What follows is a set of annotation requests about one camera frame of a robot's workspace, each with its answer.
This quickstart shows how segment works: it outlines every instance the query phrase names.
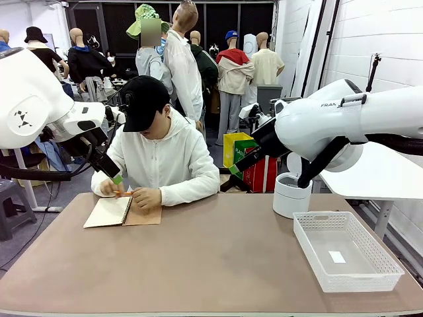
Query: white plastic basket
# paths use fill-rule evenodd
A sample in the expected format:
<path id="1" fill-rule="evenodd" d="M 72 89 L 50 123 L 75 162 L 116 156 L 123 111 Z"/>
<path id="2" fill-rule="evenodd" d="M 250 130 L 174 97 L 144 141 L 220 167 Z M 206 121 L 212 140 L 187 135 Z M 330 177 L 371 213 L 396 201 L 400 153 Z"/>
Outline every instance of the white plastic basket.
<path id="1" fill-rule="evenodd" d="M 326 293 L 392 291 L 403 269 L 348 211 L 293 214 L 293 231 Z"/>

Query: beige tabletop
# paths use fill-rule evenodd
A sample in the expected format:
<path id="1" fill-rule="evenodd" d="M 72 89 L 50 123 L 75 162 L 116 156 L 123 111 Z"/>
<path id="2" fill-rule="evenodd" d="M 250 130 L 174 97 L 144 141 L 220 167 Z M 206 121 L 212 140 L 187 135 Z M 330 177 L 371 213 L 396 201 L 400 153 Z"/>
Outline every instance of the beige tabletop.
<path id="1" fill-rule="evenodd" d="M 423 290 L 409 273 L 392 292 L 323 293 L 292 220 L 273 212 L 272 199 L 219 194 L 166 208 L 160 225 L 83 229 L 97 197 L 78 195 L 0 280 L 0 312 L 269 317 L 423 312 Z M 310 210 L 354 212 L 329 194 L 313 195 Z"/>

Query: boy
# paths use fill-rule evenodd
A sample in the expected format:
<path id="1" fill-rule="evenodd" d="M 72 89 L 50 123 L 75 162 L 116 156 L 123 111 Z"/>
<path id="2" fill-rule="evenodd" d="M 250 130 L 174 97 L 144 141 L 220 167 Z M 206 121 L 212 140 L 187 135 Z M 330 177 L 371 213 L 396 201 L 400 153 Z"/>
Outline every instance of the boy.
<path id="1" fill-rule="evenodd" d="M 189 203 L 217 193 L 219 170 L 199 131 L 169 105 L 165 86 L 149 76 L 132 79 L 122 89 L 129 105 L 126 123 L 107 151 L 121 173 L 126 170 L 134 202 L 141 209 Z M 124 192 L 103 172 L 91 189 L 99 196 Z"/>

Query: beige jacket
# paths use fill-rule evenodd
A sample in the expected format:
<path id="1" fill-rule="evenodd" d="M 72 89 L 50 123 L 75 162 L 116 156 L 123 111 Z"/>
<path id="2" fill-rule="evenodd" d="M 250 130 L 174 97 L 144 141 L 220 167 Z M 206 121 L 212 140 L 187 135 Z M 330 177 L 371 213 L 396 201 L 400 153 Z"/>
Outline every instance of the beige jacket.
<path id="1" fill-rule="evenodd" d="M 218 88 L 229 94 L 244 94 L 245 86 L 254 76 L 254 63 L 243 65 L 222 57 L 219 62 Z"/>

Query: green bag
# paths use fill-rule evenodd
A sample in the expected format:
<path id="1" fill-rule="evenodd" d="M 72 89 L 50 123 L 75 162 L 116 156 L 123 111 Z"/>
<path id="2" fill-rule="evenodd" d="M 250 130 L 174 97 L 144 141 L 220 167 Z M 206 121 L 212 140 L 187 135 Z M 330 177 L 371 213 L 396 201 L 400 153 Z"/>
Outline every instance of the green bag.
<path id="1" fill-rule="evenodd" d="M 245 157 L 245 150 L 257 146 L 258 144 L 254 139 L 235 141 L 233 143 L 233 163 L 235 164 Z M 238 178 L 243 179 L 243 174 L 243 172 L 238 172 L 235 175 L 238 176 Z"/>

